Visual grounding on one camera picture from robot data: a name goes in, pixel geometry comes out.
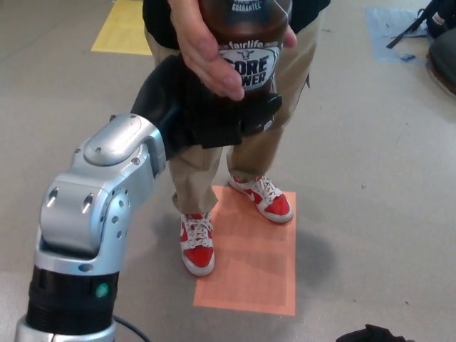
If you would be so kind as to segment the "robot right black hand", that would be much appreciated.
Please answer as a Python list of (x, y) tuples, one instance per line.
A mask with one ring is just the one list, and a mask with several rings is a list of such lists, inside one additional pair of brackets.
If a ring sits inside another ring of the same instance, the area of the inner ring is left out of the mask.
[(388, 329), (366, 324), (364, 329), (346, 333), (336, 342), (406, 342), (403, 336), (394, 336)]

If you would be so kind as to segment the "robot left black hand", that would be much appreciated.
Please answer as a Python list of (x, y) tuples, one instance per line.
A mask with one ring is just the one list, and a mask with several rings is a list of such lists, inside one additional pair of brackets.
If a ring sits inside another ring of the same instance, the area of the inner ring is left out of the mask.
[(268, 130), (282, 104), (270, 90), (241, 101), (211, 93), (180, 55), (159, 63), (141, 86), (131, 112), (162, 136), (168, 160), (192, 146), (234, 146)]

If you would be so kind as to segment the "person's right hand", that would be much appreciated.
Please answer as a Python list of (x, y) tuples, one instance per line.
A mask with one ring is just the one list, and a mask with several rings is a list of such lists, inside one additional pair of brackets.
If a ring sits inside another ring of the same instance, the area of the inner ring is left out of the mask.
[(290, 1), (171, 1), (171, 19), (185, 63), (217, 95), (240, 100), (300, 89), (308, 73), (289, 47)]

